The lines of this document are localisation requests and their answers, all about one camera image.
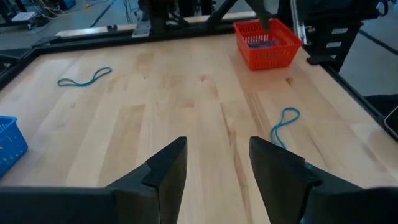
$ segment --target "table surface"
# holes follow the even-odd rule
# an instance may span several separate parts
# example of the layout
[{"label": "table surface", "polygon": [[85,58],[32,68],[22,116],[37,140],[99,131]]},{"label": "table surface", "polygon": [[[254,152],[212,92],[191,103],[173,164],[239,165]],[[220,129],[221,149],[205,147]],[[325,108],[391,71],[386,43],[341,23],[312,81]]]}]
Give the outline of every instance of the table surface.
[{"label": "table surface", "polygon": [[[267,223],[249,138],[268,139],[288,106],[302,113],[280,130],[290,151],[362,187],[397,185],[397,143],[307,57],[251,72],[234,35],[42,55],[0,92],[29,144],[0,185],[105,186],[187,136],[178,222]],[[88,87],[57,86],[105,66]]]}]

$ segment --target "basket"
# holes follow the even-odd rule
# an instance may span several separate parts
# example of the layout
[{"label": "basket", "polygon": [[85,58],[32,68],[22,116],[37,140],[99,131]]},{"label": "basket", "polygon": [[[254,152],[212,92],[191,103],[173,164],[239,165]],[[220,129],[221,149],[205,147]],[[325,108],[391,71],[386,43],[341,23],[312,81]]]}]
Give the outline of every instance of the basket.
[{"label": "basket", "polygon": [[239,51],[250,70],[287,67],[303,44],[278,19],[270,19],[269,27],[266,32],[259,21],[234,23]]},{"label": "basket", "polygon": [[27,150],[27,144],[17,127],[17,118],[0,116],[0,177],[14,165]]}]

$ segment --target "cable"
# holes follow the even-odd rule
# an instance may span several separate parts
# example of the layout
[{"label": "cable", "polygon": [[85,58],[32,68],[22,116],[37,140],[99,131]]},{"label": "cable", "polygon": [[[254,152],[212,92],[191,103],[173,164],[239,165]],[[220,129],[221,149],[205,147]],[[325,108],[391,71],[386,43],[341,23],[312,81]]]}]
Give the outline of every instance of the cable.
[{"label": "cable", "polygon": [[129,0],[123,0],[123,4],[124,4],[125,13],[126,13],[127,23],[128,23],[128,24],[131,24],[131,23],[132,23],[132,19],[131,19],[131,10],[128,9],[128,3],[127,3],[127,1],[129,1]]},{"label": "cable", "polygon": [[34,2],[34,0],[31,0],[31,2],[32,2],[33,6],[35,7],[36,12],[39,13],[42,17],[47,18],[47,19],[56,19],[56,18],[58,18],[58,16],[56,16],[56,17],[49,17],[49,16],[47,16],[46,14],[43,13],[43,11],[42,11],[41,9],[39,9],[39,8],[36,6],[36,3]]},{"label": "cable", "polygon": [[95,81],[97,81],[97,79],[103,77],[104,75],[107,75],[109,73],[112,72],[112,68],[111,67],[103,67],[98,69],[94,75],[93,78],[85,83],[77,83],[76,81],[70,79],[70,78],[61,78],[58,80],[57,85],[59,87],[65,87],[65,86],[76,86],[76,87],[85,87],[85,86],[89,86],[91,84],[93,84]]},{"label": "cable", "polygon": [[65,12],[65,11],[63,11],[63,10],[61,10],[61,9],[53,9],[53,8],[51,8],[51,7],[48,7],[48,6],[44,3],[43,0],[39,0],[39,1],[42,3],[44,9],[48,10],[49,13],[51,13],[51,14],[53,14],[53,15],[55,15],[55,16],[58,17],[58,16],[66,16],[66,15],[73,14],[73,13],[76,13],[76,12],[84,11],[84,10],[86,10],[86,9],[88,9],[88,8],[90,8],[90,7],[94,6],[94,5],[96,5],[96,4],[106,3],[106,2],[108,2],[109,0],[104,0],[104,1],[101,1],[101,2],[95,2],[95,3],[92,3],[92,4],[86,4],[86,6],[85,6],[84,9],[79,9],[79,10],[76,10],[76,11],[73,11],[73,12]]},{"label": "cable", "polygon": [[[286,111],[294,111],[294,112],[296,112],[296,117],[294,117],[294,118],[292,118],[290,120],[284,121]],[[294,121],[298,120],[299,117],[300,117],[300,111],[297,108],[294,108],[294,107],[284,108],[282,110],[282,115],[280,117],[279,124],[275,125],[271,129],[271,132],[269,133],[269,139],[270,139],[271,143],[286,149],[286,146],[285,146],[284,142],[282,142],[282,140],[280,139],[280,137],[278,135],[278,129],[283,127],[283,126],[285,126],[285,125],[293,123]]]}]

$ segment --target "blue object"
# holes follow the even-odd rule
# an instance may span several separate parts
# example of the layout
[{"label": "blue object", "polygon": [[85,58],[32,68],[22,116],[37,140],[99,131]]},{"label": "blue object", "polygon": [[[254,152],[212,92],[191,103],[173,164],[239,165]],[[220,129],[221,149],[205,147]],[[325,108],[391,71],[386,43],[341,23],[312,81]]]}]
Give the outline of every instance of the blue object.
[{"label": "blue object", "polygon": [[17,127],[17,118],[0,116],[0,177],[27,150],[27,143]]},{"label": "blue object", "polygon": [[88,86],[93,84],[95,81],[97,81],[97,79],[101,78],[104,75],[107,75],[109,73],[112,72],[112,68],[111,67],[103,67],[100,68],[99,70],[97,70],[94,75],[93,78],[86,82],[86,83],[77,83],[74,80],[71,80],[70,78],[61,78],[60,80],[58,80],[57,85],[59,87],[64,87],[64,86],[77,86],[77,87],[84,87],[84,86]]},{"label": "blue object", "polygon": [[272,47],[272,46],[279,46],[280,42],[277,39],[274,40],[261,40],[257,39],[257,43],[250,43],[249,47],[251,48],[259,48],[259,47]]},{"label": "blue object", "polygon": [[[294,111],[294,112],[296,112],[296,117],[294,117],[293,119],[284,121],[286,111]],[[280,137],[279,137],[279,135],[278,135],[278,129],[279,129],[280,127],[283,127],[283,126],[285,126],[285,125],[288,125],[288,124],[290,124],[290,123],[293,123],[294,121],[296,121],[297,119],[299,119],[299,117],[300,117],[300,111],[299,111],[297,108],[288,107],[288,108],[283,109],[283,110],[282,110],[282,115],[281,115],[281,118],[280,118],[280,121],[279,121],[279,124],[275,125],[275,126],[271,129],[271,132],[269,133],[269,139],[270,139],[271,143],[273,143],[273,144],[275,144],[275,145],[277,145],[277,146],[280,146],[280,147],[286,149],[286,146],[285,146],[284,142],[282,142],[282,140],[280,139]]]}]

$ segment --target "blue rope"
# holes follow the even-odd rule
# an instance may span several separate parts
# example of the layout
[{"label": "blue rope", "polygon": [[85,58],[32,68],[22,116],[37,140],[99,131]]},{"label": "blue rope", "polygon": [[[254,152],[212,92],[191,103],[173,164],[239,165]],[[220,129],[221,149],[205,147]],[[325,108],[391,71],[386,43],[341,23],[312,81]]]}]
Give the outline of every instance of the blue rope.
[{"label": "blue rope", "polygon": [[84,87],[84,86],[93,84],[95,81],[97,81],[97,79],[99,79],[99,78],[103,77],[104,75],[107,75],[111,72],[112,72],[111,67],[103,67],[103,68],[98,69],[94,73],[93,78],[86,83],[77,83],[76,81],[71,80],[70,78],[61,78],[60,80],[58,80],[57,85],[59,87],[64,87],[64,86]]},{"label": "blue rope", "polygon": [[[296,112],[296,117],[294,117],[294,118],[292,118],[292,119],[290,119],[290,120],[284,121],[286,111],[294,111],[294,112]],[[271,132],[269,133],[269,138],[270,138],[270,140],[271,140],[271,143],[273,143],[273,144],[275,144],[275,145],[277,145],[277,146],[280,146],[280,147],[286,149],[286,146],[285,146],[284,142],[282,142],[282,140],[280,139],[280,137],[279,137],[279,135],[278,135],[278,129],[279,129],[280,127],[283,127],[283,126],[285,126],[285,125],[288,125],[288,124],[290,124],[290,123],[293,123],[294,121],[298,120],[299,117],[300,117],[300,111],[299,111],[298,109],[293,108],[293,107],[284,108],[284,109],[282,110],[282,116],[281,116],[281,118],[280,118],[279,124],[275,125],[275,126],[271,129]]]}]

